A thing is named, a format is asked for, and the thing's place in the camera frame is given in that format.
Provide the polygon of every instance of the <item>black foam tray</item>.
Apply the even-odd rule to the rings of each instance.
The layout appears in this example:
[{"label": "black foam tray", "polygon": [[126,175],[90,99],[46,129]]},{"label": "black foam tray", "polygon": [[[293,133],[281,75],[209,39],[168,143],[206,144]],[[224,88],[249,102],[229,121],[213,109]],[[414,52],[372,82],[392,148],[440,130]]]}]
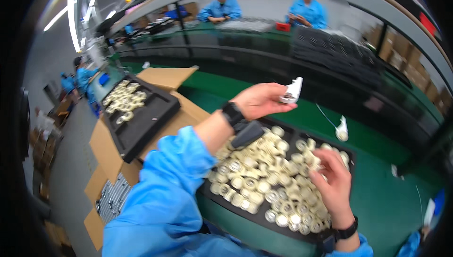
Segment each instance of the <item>black foam tray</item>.
[{"label": "black foam tray", "polygon": [[[319,148],[322,143],[328,143],[332,147],[336,147],[339,151],[345,151],[348,156],[349,156],[349,171],[351,175],[354,177],[354,169],[355,169],[355,162],[356,162],[356,154],[352,152],[351,150],[348,150],[344,147],[339,146],[333,141],[328,141],[319,137],[316,137],[314,135],[311,135],[304,130],[297,129],[294,127],[289,126],[288,124],[284,122],[280,122],[276,119],[270,118],[270,117],[265,117],[258,119],[258,121],[261,122],[261,124],[265,127],[271,128],[274,125],[278,125],[281,128],[285,130],[285,135],[283,136],[283,140],[287,141],[289,143],[289,150],[286,152],[287,156],[286,159],[290,160],[291,159],[291,154],[298,152],[298,150],[295,147],[295,143],[298,139],[303,139],[307,140],[308,138],[313,138],[316,141],[316,147]],[[275,232],[284,234],[286,236],[298,239],[298,240],[303,240],[305,242],[309,243],[319,243],[323,241],[326,237],[330,236],[331,230],[326,229],[320,233],[309,233],[308,235],[303,235],[299,232],[292,232],[289,228],[281,228],[277,226],[276,223],[269,223],[265,218],[264,214],[267,210],[270,209],[270,203],[264,200],[263,204],[261,204],[257,214],[253,215],[250,214],[247,211],[242,210],[241,208],[237,208],[233,206],[230,202],[226,201],[222,196],[220,195],[215,195],[210,191],[210,186],[211,182],[208,180],[205,180],[203,185],[200,186],[198,191],[203,194],[205,197],[211,199],[212,201],[216,202],[217,204],[221,205],[222,207],[232,211],[233,213],[240,215],[243,218],[246,218],[247,220],[250,220],[254,223],[259,224],[260,226],[264,226],[265,228],[268,228],[270,230],[273,230]],[[276,185],[272,186],[272,189],[278,189],[280,188],[281,185]]]},{"label": "black foam tray", "polygon": [[[102,102],[105,97],[113,91],[116,85],[123,80],[129,80],[131,83],[136,82],[140,84],[140,87],[135,91],[145,92],[147,96],[146,99],[143,100],[144,106],[137,107],[132,111],[134,117],[130,121],[118,125],[116,124],[116,120],[122,116],[124,112],[116,110],[114,113],[107,113],[105,112],[105,109],[110,104],[104,107]],[[159,129],[161,129],[181,107],[176,97],[130,74],[117,82],[105,97],[101,101],[105,123],[110,130],[110,134],[112,135],[118,152],[126,163],[130,163],[139,155]]]}]

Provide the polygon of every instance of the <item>wire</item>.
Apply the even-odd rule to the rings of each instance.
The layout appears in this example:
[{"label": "wire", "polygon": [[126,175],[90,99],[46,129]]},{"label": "wire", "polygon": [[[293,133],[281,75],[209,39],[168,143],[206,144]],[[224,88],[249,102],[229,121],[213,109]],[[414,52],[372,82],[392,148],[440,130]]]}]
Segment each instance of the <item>wire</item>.
[{"label": "wire", "polygon": [[337,128],[335,126],[335,124],[332,123],[332,121],[330,121],[330,119],[326,116],[326,114],[323,112],[323,110],[320,108],[320,106],[318,105],[318,103],[316,103],[316,106],[318,107],[319,111],[324,115],[324,117],[333,125],[333,127]]},{"label": "wire", "polygon": [[419,199],[420,199],[420,210],[422,211],[422,225],[423,225],[423,207],[422,207],[422,198],[420,197],[420,191],[419,187],[415,186],[417,188],[417,192],[419,193]]}]

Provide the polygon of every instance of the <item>hat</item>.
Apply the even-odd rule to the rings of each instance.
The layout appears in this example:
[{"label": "hat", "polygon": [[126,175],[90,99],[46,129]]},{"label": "hat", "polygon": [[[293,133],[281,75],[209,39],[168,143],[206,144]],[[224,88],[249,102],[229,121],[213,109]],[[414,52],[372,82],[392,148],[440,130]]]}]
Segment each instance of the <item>hat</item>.
[{"label": "hat", "polygon": [[78,57],[74,58],[74,66],[79,66],[80,62],[82,62],[82,57],[81,56],[78,56]]}]

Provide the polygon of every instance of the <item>black wristband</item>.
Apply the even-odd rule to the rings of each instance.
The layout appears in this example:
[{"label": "black wristband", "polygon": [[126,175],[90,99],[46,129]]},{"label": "black wristband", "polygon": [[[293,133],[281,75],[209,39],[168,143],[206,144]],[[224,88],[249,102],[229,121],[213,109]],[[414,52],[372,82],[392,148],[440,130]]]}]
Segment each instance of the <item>black wristband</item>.
[{"label": "black wristband", "polygon": [[228,123],[234,129],[235,134],[241,130],[243,126],[243,122],[245,121],[244,116],[242,115],[239,108],[236,106],[234,102],[226,102],[222,106],[222,113],[223,116],[226,118]]},{"label": "black wristband", "polygon": [[354,235],[357,231],[357,227],[359,226],[359,219],[354,216],[356,219],[352,226],[348,227],[347,229],[334,229],[334,236],[335,236],[335,242],[338,241],[338,239],[348,239],[351,236]]}]

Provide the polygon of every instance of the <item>blue uniform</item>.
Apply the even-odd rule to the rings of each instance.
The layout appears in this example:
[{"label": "blue uniform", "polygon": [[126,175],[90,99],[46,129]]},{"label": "blue uniform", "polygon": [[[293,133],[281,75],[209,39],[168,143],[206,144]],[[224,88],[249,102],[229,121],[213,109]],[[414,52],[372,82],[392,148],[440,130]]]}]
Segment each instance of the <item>blue uniform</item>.
[{"label": "blue uniform", "polygon": [[[192,126],[165,136],[151,151],[121,215],[104,228],[103,256],[260,256],[230,239],[198,233],[202,225],[195,192],[216,163]],[[353,253],[334,257],[373,255],[365,237]]]},{"label": "blue uniform", "polygon": [[66,91],[67,94],[71,93],[75,89],[74,79],[70,76],[61,78],[61,87]]},{"label": "blue uniform", "polygon": [[207,18],[209,16],[218,18],[223,17],[224,14],[228,15],[231,19],[241,17],[242,10],[237,0],[225,0],[223,6],[221,6],[219,1],[213,0],[205,8],[201,9],[197,18],[202,22],[208,22],[209,20]]},{"label": "blue uniform", "polygon": [[[303,16],[315,29],[327,28],[326,11],[316,0],[312,0],[309,5],[306,5],[303,0],[295,0],[288,12],[296,16]],[[296,20],[294,20],[293,24],[301,25]]]},{"label": "blue uniform", "polygon": [[94,74],[98,71],[98,68],[94,70],[89,70],[86,68],[79,68],[77,69],[77,87],[79,88],[80,92],[87,93],[88,103],[94,103],[96,98],[94,97],[94,92],[91,87],[88,85],[88,81],[90,77],[93,77]]}]

